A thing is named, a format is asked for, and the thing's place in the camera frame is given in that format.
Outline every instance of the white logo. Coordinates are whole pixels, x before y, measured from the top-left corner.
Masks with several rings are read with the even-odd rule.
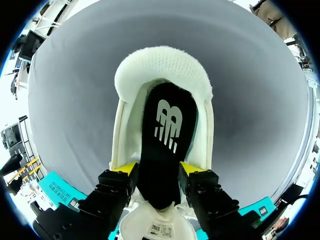
[[[169,103],[166,100],[162,99],[158,103],[156,120],[162,126],[155,127],[154,136],[157,137],[158,129],[160,128],[159,140],[160,142],[162,142],[164,133],[164,144],[168,145],[168,137],[170,133],[169,149],[173,150],[173,153],[176,153],[177,143],[174,142],[173,138],[178,138],[180,135],[180,129],[182,124],[182,113],[180,109],[176,106],[170,107]]]

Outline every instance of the shoe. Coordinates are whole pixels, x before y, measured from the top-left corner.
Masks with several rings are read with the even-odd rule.
[[[179,162],[211,168],[213,94],[205,69],[184,51],[148,47],[121,62],[114,84],[110,169],[138,162],[142,197],[158,210],[180,204]]]

